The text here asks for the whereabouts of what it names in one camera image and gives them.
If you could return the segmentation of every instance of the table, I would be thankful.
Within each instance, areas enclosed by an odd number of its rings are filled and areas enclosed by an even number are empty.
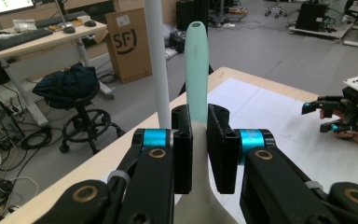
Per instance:
[[[80,25],[76,27],[74,34],[55,32],[40,39],[0,51],[0,63],[7,72],[10,80],[19,91],[28,111],[39,126],[48,125],[48,120],[36,106],[31,97],[21,85],[21,81],[39,75],[56,72],[59,69],[69,67],[79,60],[89,66],[89,58],[81,41],[85,35],[93,35],[106,30],[106,25],[98,23],[94,27]],[[75,42],[75,45],[63,46],[62,44]],[[21,60],[8,63],[7,60],[21,56]]]
[[[324,36],[327,38],[332,38],[334,41],[341,41],[342,37],[344,37],[344,35],[352,28],[352,24],[346,24],[346,23],[341,23],[339,26],[337,27],[333,27],[336,29],[335,32],[316,32],[316,31],[309,31],[309,30],[301,30],[301,29],[297,29],[294,25],[289,27],[289,33],[293,34],[294,32],[300,32],[300,33],[304,33],[304,34],[310,34],[310,35],[318,35],[318,36]]]
[[[306,91],[302,91],[299,89],[295,89],[289,86],[285,86],[283,84],[274,82],[274,81],[270,81],[270,80],[266,80],[264,78],[261,77],[255,77],[249,74],[245,74],[243,72],[239,72],[233,69],[229,69],[229,68],[219,68],[218,70],[216,70],[213,74],[211,74],[209,76],[209,92],[211,92],[208,97],[213,96],[213,102],[217,103],[218,101],[218,97],[226,97],[226,95],[230,95],[232,93],[240,93],[241,90],[233,90],[234,92],[219,92],[220,87],[222,87],[223,85],[226,85],[229,81],[234,81],[234,83],[236,83],[236,85],[238,85],[238,83],[243,84],[243,85],[249,85],[251,86],[253,89],[257,89],[258,91],[260,91],[261,93],[265,93],[267,94],[268,92],[273,92],[274,94],[276,94],[276,96],[278,97],[285,97],[286,99],[291,100],[292,102],[297,102],[297,104],[299,105],[300,102],[308,102],[308,101],[313,101],[316,99],[317,95],[310,93],[310,92],[306,92]],[[266,102],[273,102],[275,99],[266,99]],[[179,96],[178,98],[176,98],[174,101],[172,101],[170,103],[170,107],[174,108],[178,105],[183,105],[186,103],[186,96],[184,94],[182,94],[181,96]],[[265,105],[263,105],[262,102],[259,103],[260,105],[262,105],[259,108],[263,108],[263,106],[265,107]],[[308,120],[309,121],[309,127],[304,127],[304,128],[308,128],[309,133],[314,133],[315,135],[319,136],[319,141],[312,141],[312,142],[307,142],[305,144],[310,145],[310,146],[317,146],[318,148],[315,148],[314,150],[314,156],[316,157],[316,160],[319,160],[319,157],[321,157],[322,155],[327,155],[327,156],[332,156],[332,150],[334,149],[335,151],[337,150],[344,150],[342,148],[342,146],[344,146],[345,144],[347,145],[347,148],[349,150],[351,150],[352,153],[357,154],[358,153],[358,145],[356,145],[355,143],[351,143],[351,142],[344,142],[341,141],[339,139],[336,139],[333,136],[329,136],[326,133],[319,133],[319,124],[315,124],[313,120],[311,120],[310,118],[314,118],[314,119],[319,119],[319,115],[318,114],[308,114],[307,117],[303,117],[300,115],[300,110],[298,111],[298,116],[296,116],[296,118],[293,119],[293,125],[289,125],[289,126],[293,126],[295,127],[295,129],[293,130],[294,132],[297,132],[296,129],[296,125],[298,125],[298,120],[299,119],[303,119],[303,120]],[[157,114],[152,115],[151,117],[149,117],[148,119],[146,119],[145,121],[141,122],[139,125],[137,125],[135,128],[133,128],[131,131],[129,131],[128,133],[126,133],[124,136],[120,137],[118,140],[116,140],[114,143],[112,143],[111,145],[109,145],[107,148],[105,148],[104,150],[102,150],[101,152],[99,152],[97,155],[93,156],[91,159],[89,159],[88,161],[84,162],[82,165],[78,166],[73,172],[71,172],[70,174],[66,175],[65,177],[63,177],[62,179],[60,179],[59,181],[57,181],[55,184],[53,184],[51,187],[49,187],[48,189],[46,189],[45,191],[41,192],[38,196],[36,196],[35,198],[33,198],[31,201],[29,201],[27,204],[25,204],[22,208],[20,208],[18,211],[16,211],[15,213],[13,213],[12,215],[10,215],[9,217],[7,217],[6,219],[2,220],[1,223],[31,223],[35,220],[37,220],[39,217],[41,217],[42,215],[44,215],[49,208],[55,204],[55,202],[58,200],[58,198],[62,195],[62,193],[69,188],[70,186],[72,186],[73,184],[80,182],[82,180],[86,180],[86,179],[102,179],[103,177],[107,176],[112,170],[115,169],[115,167],[117,167],[117,165],[119,164],[119,162],[121,161],[121,159],[123,158],[123,156],[125,155],[126,151],[128,150],[128,148],[131,145],[131,139],[132,139],[132,135],[134,133],[134,131],[138,128],[158,128],[158,117]],[[302,134],[303,129],[298,128],[298,131],[300,132],[299,134]],[[289,133],[273,133],[274,136],[276,138],[279,138],[277,140],[278,143],[278,147],[284,152],[288,152],[288,150],[283,150],[284,148],[286,148],[287,146],[289,146],[289,144],[287,144],[285,141],[289,141],[288,139],[290,138],[289,136],[287,136]],[[298,138],[297,139],[293,139],[296,141],[292,141],[295,143],[298,143],[298,141],[300,141]],[[327,147],[327,143],[326,141],[331,141],[332,144],[338,144],[337,148],[325,148]],[[289,150],[289,158],[294,160],[294,162],[298,162],[301,160],[298,160],[297,157],[301,156],[301,153],[313,153],[312,151],[306,150],[304,148],[304,150],[300,150],[299,153],[297,153],[297,155],[290,153]],[[345,166],[350,166],[351,169],[352,166],[351,164],[356,164],[356,166],[358,166],[358,162],[354,159],[355,157],[350,157],[348,159],[345,158],[325,158],[326,160],[330,160],[330,162],[327,165],[327,167],[325,166],[321,166],[321,164],[312,164],[313,160],[309,159],[308,161],[305,161],[305,165],[299,165],[300,169],[303,169],[304,167],[306,168],[304,170],[304,172],[306,174],[309,173],[309,171],[314,171],[311,172],[310,174],[310,178],[314,178],[316,180],[318,180],[319,178],[323,177],[324,175],[326,175],[324,173],[323,169],[326,169],[326,173],[328,173],[328,169],[331,168],[332,170],[335,170],[335,172],[343,172],[344,174],[342,175],[348,175],[345,174],[346,169],[339,167],[338,169],[333,169],[334,167],[331,167],[332,164],[337,164],[340,162],[344,162]],[[338,180],[340,180],[340,176],[328,176],[329,179],[332,179],[332,181],[336,181],[338,182]],[[358,176],[351,176],[351,178],[349,178],[349,180],[358,183]],[[236,201],[231,202],[231,204],[235,204],[239,207],[239,198],[236,198]],[[243,223],[243,217],[239,217],[239,219],[237,219],[240,223]]]

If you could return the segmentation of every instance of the wire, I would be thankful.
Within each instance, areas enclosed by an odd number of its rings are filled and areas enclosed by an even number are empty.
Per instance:
[[[36,183],[36,181],[34,181],[33,179],[31,179],[28,176],[17,176],[15,178],[11,179],[10,181],[13,182],[14,180],[18,180],[18,179],[27,179],[27,180],[33,182],[36,185],[36,192],[34,193],[34,197],[36,197],[36,195],[39,193],[39,185]]]
[[[11,149],[8,151],[8,153],[6,154],[5,157],[1,157],[1,154],[0,154],[0,166],[2,166],[2,164],[4,164],[4,163],[7,161],[8,157],[10,156],[11,151],[16,149],[16,145],[15,145],[15,144],[13,143],[13,141],[10,139],[9,134],[8,134],[7,132],[4,132],[4,133],[3,133],[3,132],[0,130],[0,133],[2,133],[3,135],[5,135],[6,138],[8,139],[8,141],[9,141],[9,142],[11,143],[11,145],[12,145]]]
[[[32,138],[37,137],[37,136],[43,137],[42,142],[40,142],[40,143],[38,143],[38,144],[36,144],[36,145],[30,145],[30,144],[29,144],[29,141],[30,141]],[[52,138],[51,129],[50,129],[49,127],[45,127],[45,128],[40,129],[39,131],[36,131],[36,132],[31,133],[30,135],[26,136],[26,137],[22,140],[21,147],[22,147],[23,149],[36,149],[36,148],[41,148],[41,147],[46,146],[48,143],[50,143],[51,138]]]
[[[106,81],[104,80],[106,77],[112,77],[112,79]],[[103,84],[110,84],[110,83],[114,83],[118,81],[118,76],[116,74],[114,74],[113,72],[102,75],[100,77],[98,77],[98,80],[101,81]]]
[[[109,63],[110,60],[108,60],[106,63],[103,63],[102,65],[100,65],[98,68],[95,69],[95,71],[100,70],[102,67],[104,67],[107,63]]]
[[[344,13],[339,12],[339,11],[337,11],[337,10],[335,10],[335,9],[331,8],[331,7],[329,7],[327,10],[333,10],[333,11],[335,11],[336,13],[338,13],[340,16],[345,15]]]
[[[9,100],[4,99],[4,98],[1,96],[1,94],[0,94],[0,98],[1,98],[1,100],[4,101],[4,102],[9,102]]]
[[[6,89],[8,89],[8,90],[10,90],[10,91],[13,91],[11,88],[5,86],[4,84],[2,84],[1,86],[3,86],[4,88],[6,88]],[[21,111],[24,111],[24,107],[22,106],[22,103],[21,103],[21,101],[20,101],[19,93],[16,92],[16,91],[13,91],[13,92],[16,93],[16,95],[17,95],[17,100],[19,101],[19,105],[20,105],[20,107],[21,107]]]
[[[21,164],[22,164],[22,162],[25,160],[25,158],[27,157],[27,154],[28,154],[28,150],[25,150],[25,153],[24,153],[24,156],[21,158],[21,160],[19,161],[19,163],[17,163],[15,166],[13,166],[13,167],[11,167],[11,168],[6,168],[6,169],[1,169],[1,171],[3,171],[3,172],[9,172],[9,171],[12,171],[12,170],[14,170],[14,169],[16,169],[17,167],[19,167]]]
[[[19,170],[19,172],[17,173],[17,175],[16,175],[15,178],[17,178],[17,177],[20,176],[22,170],[25,168],[25,166],[28,164],[28,162],[34,157],[34,155],[36,155],[36,153],[40,150],[40,148],[38,148],[38,149],[34,152],[34,154],[32,154],[31,157],[28,158],[28,160],[22,165],[21,169]],[[14,186],[16,185],[16,182],[17,182],[17,179],[15,179],[14,182],[13,182],[13,188],[14,188]]]

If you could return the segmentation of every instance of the robotic hand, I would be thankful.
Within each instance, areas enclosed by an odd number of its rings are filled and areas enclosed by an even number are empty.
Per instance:
[[[221,194],[234,193],[237,166],[244,163],[239,201],[246,223],[358,223],[357,184],[336,183],[324,193],[276,147],[268,130],[232,130],[228,116],[224,107],[209,105],[208,154]],[[106,184],[74,184],[35,223],[173,223],[173,194],[192,190],[189,121],[182,105],[172,111],[178,131],[138,129]]]
[[[358,132],[358,77],[345,79],[348,85],[342,90],[343,96],[320,96],[316,101],[305,103],[302,114],[308,114],[316,109],[323,109],[324,116],[331,118],[334,111],[344,114],[344,118],[321,125],[320,132],[333,133]]]

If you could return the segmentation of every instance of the white paper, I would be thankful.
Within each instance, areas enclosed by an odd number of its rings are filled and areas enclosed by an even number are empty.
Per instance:
[[[232,129],[270,130],[278,148],[326,193],[337,182],[358,184],[358,144],[319,133],[320,125],[330,119],[319,119],[319,111],[302,116],[304,102],[230,78],[208,94],[208,103],[230,111]],[[240,208],[242,176],[239,166],[235,194],[216,195],[239,223],[245,223]]]

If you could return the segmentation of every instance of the gray floor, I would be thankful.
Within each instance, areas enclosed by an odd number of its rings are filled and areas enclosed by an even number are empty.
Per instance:
[[[358,76],[358,48],[345,46],[341,42],[319,36],[289,34],[284,24],[295,21],[297,13],[289,18],[265,17],[264,11],[272,2],[261,0],[243,1],[249,14],[243,22],[236,22],[233,29],[209,28],[210,62],[213,69],[225,66],[259,77],[271,79],[317,94],[341,94],[345,77]],[[299,3],[282,3],[288,12],[298,9]],[[347,38],[357,39],[358,32],[350,31]],[[179,54],[167,62],[170,99],[173,100],[185,81],[184,54]],[[99,94],[92,102],[95,108],[102,108],[112,115],[112,119],[123,130],[129,130],[140,121],[156,112],[155,93],[152,77],[120,84],[109,84],[115,88],[115,100]],[[49,109],[43,102],[38,103],[45,111],[51,126],[61,128],[75,111]],[[33,126],[22,125],[24,130],[34,130]],[[53,130],[53,141],[60,136]],[[113,129],[104,133],[96,143],[104,148],[116,139]],[[60,142],[41,148],[26,164],[20,176],[32,178],[39,191],[68,174],[82,162],[92,157],[87,144],[71,144],[71,151],[61,154]],[[20,161],[25,151],[18,149],[12,167]],[[30,158],[35,150],[29,150]],[[15,177],[20,167],[8,172],[7,179]],[[26,179],[17,182],[10,204],[22,205],[29,201],[36,186]]]

